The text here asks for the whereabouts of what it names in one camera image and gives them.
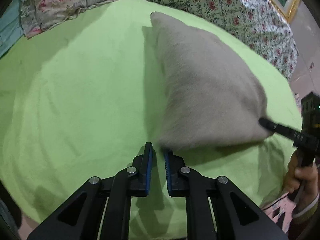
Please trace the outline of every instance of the person's arm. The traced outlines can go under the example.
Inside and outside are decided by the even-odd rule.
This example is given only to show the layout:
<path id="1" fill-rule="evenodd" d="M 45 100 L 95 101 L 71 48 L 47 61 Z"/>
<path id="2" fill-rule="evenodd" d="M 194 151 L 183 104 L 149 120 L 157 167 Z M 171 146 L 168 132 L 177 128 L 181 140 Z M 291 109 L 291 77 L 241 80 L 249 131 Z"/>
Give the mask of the person's arm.
<path id="1" fill-rule="evenodd" d="M 316 165 L 304 168 L 297 168 L 297 165 L 298 158 L 293 153 L 288 164 L 289 170 L 284 178 L 284 188 L 292 193 L 300 186 L 298 179 L 305 180 L 306 185 L 292 214 L 288 235 L 290 240 L 296 239 L 306 228 L 318 208 L 319 200 L 318 169 Z"/>

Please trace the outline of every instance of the gray pillow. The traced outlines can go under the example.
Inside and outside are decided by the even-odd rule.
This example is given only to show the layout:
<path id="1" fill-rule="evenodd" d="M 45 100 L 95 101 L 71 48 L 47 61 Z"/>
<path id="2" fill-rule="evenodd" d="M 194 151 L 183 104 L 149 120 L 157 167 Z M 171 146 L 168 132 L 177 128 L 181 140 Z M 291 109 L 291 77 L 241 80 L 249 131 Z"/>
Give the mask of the gray pillow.
<path id="1" fill-rule="evenodd" d="M 151 14 L 168 92 L 159 142 L 180 149 L 263 140 L 267 98 L 247 64 L 216 35 Z"/>

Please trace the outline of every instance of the floral pillow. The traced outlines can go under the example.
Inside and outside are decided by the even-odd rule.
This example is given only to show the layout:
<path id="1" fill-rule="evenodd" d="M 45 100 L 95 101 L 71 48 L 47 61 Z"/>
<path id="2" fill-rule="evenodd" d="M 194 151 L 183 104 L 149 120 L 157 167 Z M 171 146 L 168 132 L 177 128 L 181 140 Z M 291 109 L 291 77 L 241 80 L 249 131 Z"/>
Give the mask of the floral pillow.
<path id="1" fill-rule="evenodd" d="M 21 25 L 31 38 L 80 13 L 115 0 L 20 0 Z"/>

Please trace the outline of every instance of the human hand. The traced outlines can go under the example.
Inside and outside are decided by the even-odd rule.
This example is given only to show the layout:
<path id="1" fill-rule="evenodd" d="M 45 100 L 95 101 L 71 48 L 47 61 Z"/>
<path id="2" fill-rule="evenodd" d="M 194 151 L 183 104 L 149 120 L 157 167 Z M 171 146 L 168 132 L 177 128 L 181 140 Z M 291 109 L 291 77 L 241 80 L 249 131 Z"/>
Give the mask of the human hand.
<path id="1" fill-rule="evenodd" d="M 297 203 L 297 211 L 300 212 L 306 208 L 318 195 L 318 169 L 314 163 L 312 167 L 297 168 L 298 157 L 295 151 L 288 164 L 288 172 L 284 177 L 284 189 L 289 193 L 293 193 L 300 186 L 300 180 L 305 180 L 304 191 L 301 194 L 299 203 Z"/>

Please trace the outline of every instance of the triangular cutout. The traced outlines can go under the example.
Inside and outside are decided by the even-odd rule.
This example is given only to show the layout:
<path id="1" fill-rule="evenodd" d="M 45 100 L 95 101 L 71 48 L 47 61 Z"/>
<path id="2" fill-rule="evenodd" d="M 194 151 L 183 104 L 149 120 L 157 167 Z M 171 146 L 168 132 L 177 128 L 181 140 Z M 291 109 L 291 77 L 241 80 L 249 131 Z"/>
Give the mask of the triangular cutout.
<path id="1" fill-rule="evenodd" d="M 240 225 L 246 226 L 259 220 L 259 216 L 234 192 L 230 193 L 231 200 L 236 209 Z"/>
<path id="2" fill-rule="evenodd" d="M 68 225 L 75 226 L 77 224 L 86 198 L 87 194 L 82 193 L 75 201 L 73 201 L 64 211 L 62 211 L 58 215 L 58 220 Z"/>

